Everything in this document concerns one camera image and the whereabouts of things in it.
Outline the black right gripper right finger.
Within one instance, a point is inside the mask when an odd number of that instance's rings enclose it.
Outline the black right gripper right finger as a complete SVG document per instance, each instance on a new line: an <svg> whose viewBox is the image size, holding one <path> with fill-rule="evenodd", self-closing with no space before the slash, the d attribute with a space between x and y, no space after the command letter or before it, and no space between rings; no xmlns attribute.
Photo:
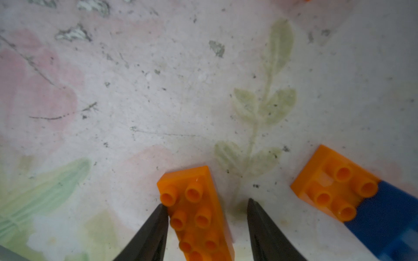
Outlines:
<svg viewBox="0 0 418 261"><path fill-rule="evenodd" d="M248 200L247 221L255 261L306 261L261 205Z"/></svg>

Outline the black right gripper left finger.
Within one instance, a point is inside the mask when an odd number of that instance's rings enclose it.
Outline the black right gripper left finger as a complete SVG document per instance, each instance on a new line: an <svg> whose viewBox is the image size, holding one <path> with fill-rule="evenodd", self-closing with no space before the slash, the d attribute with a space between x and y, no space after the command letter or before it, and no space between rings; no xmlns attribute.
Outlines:
<svg viewBox="0 0 418 261"><path fill-rule="evenodd" d="M162 261L167 242L169 216L159 204L114 261Z"/></svg>

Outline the orange lego brick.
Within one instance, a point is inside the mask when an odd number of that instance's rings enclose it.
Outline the orange lego brick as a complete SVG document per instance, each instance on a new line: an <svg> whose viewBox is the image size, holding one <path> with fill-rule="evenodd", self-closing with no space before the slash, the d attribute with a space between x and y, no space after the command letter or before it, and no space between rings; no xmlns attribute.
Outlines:
<svg viewBox="0 0 418 261"><path fill-rule="evenodd" d="M235 259L230 228L208 166L165 173L157 187L186 260Z"/></svg>
<svg viewBox="0 0 418 261"><path fill-rule="evenodd" d="M378 192L380 179L336 151L320 145L291 184L298 198L345 223Z"/></svg>

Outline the small blue lego brick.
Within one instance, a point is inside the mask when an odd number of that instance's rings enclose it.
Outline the small blue lego brick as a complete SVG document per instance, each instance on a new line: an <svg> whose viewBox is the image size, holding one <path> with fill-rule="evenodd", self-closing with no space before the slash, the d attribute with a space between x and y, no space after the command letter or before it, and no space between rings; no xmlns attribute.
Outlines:
<svg viewBox="0 0 418 261"><path fill-rule="evenodd" d="M418 199L385 181L344 224L380 261L418 259Z"/></svg>

